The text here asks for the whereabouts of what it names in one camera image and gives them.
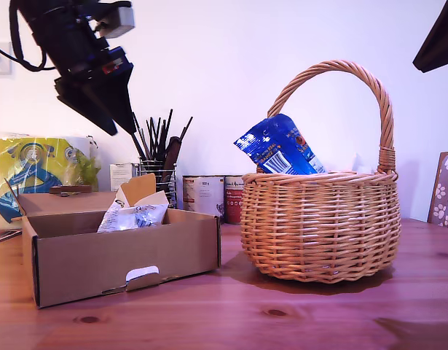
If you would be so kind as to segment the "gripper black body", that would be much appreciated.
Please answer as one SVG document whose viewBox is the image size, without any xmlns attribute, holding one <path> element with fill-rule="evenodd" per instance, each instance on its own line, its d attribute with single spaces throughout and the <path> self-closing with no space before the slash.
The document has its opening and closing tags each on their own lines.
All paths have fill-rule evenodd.
<svg viewBox="0 0 448 350">
<path fill-rule="evenodd" d="M 83 88 L 96 69 L 112 61 L 128 61 L 108 39 L 133 29 L 131 16 L 34 16 L 33 36 L 60 76 Z"/>
</svg>

